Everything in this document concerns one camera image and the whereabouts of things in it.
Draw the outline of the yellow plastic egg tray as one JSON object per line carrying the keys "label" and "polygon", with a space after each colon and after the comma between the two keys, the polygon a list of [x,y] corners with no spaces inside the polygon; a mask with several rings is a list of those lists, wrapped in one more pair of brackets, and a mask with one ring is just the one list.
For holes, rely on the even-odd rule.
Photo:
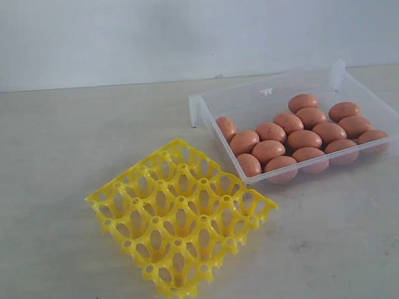
{"label": "yellow plastic egg tray", "polygon": [[165,299],[194,297],[225,257],[277,209],[274,201],[186,141],[174,139],[97,191],[87,203],[103,233]]}

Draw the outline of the clear plastic container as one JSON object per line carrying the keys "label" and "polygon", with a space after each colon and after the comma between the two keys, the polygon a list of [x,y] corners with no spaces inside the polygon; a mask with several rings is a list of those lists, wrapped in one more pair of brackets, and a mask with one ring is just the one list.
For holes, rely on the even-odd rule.
{"label": "clear plastic container", "polygon": [[[260,123],[272,121],[282,112],[289,112],[288,101],[303,93],[315,95],[319,99],[319,108],[324,112],[342,101],[357,104],[362,108],[362,117],[371,122],[375,130],[384,131],[386,136],[327,153],[313,160],[247,177],[216,124],[216,119],[229,117],[238,131],[252,130]],[[250,186],[261,182],[279,182],[290,177],[290,174],[295,174],[299,179],[316,176],[330,170],[372,163],[399,154],[399,113],[360,84],[346,70],[346,64],[342,61],[282,72],[256,82],[192,95],[189,97],[189,111],[192,127],[200,123],[207,126],[227,159],[225,164],[233,174]],[[327,159],[330,164],[323,172],[310,174],[300,170],[306,165]]]}

